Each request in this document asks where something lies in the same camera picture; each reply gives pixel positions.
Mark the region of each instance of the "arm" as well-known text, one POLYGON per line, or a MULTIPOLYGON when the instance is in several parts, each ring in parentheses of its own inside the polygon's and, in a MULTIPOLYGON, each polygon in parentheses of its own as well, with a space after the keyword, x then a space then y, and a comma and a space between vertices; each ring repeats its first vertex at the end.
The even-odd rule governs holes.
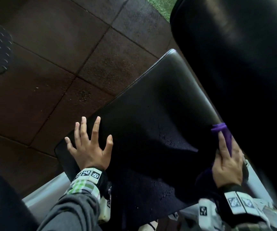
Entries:
POLYGON ((219 151, 216 153, 212 175, 221 196, 218 201, 221 219, 239 231, 271 230, 264 213, 241 187, 243 153, 240 147, 233 138, 230 156, 221 132, 218 137, 219 151))
POLYGON ((68 137, 67 148, 75 158, 81 172, 75 177, 65 194, 47 214, 38 231, 92 231, 100 215, 100 198, 107 189, 105 170, 110 164, 113 138, 108 136, 104 151, 98 144, 100 117, 95 121, 91 140, 87 135, 86 118, 75 123, 76 149, 68 137))

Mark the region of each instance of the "person's right arm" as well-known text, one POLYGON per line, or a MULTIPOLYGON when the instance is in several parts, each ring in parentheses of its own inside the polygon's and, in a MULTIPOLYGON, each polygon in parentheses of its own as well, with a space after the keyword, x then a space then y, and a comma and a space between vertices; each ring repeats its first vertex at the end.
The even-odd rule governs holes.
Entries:
POLYGON ((243 153, 240 147, 233 138, 230 156, 222 132, 219 132, 218 137, 219 151, 216 153, 212 175, 221 195, 218 201, 221 219, 233 230, 271 230, 262 216, 254 215, 261 211, 254 207, 252 197, 241 187, 243 153))

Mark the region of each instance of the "black leather backrest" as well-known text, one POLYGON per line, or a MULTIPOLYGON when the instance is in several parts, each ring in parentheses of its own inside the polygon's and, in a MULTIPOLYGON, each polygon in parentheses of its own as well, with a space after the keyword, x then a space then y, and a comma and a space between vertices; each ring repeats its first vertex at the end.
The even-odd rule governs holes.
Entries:
MULTIPOLYGON (((89 136, 97 116, 100 146, 109 134, 114 142, 110 227, 140 226, 196 203, 194 181, 214 160, 210 126, 220 121, 175 50, 90 116, 89 136)), ((55 153, 73 179, 79 169, 64 140, 55 153)))
POLYGON ((277 0, 178 0, 171 29, 237 142, 277 190, 277 0))

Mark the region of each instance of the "gray sleeve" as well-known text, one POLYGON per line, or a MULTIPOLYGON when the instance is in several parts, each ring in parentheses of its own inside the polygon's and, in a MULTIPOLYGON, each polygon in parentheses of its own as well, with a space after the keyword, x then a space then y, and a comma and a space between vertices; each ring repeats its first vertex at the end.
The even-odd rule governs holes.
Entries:
POLYGON ((64 195, 37 231, 93 231, 98 229, 100 205, 90 193, 64 195))

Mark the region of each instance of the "plaid shirt cuff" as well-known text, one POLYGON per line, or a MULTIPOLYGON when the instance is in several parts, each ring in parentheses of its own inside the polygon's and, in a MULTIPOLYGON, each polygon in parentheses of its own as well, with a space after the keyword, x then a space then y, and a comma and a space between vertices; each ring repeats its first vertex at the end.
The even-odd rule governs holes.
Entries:
POLYGON ((77 194, 77 193, 90 193, 93 195, 98 202, 100 202, 100 192, 98 187, 87 179, 76 179, 71 184, 66 194, 77 194))

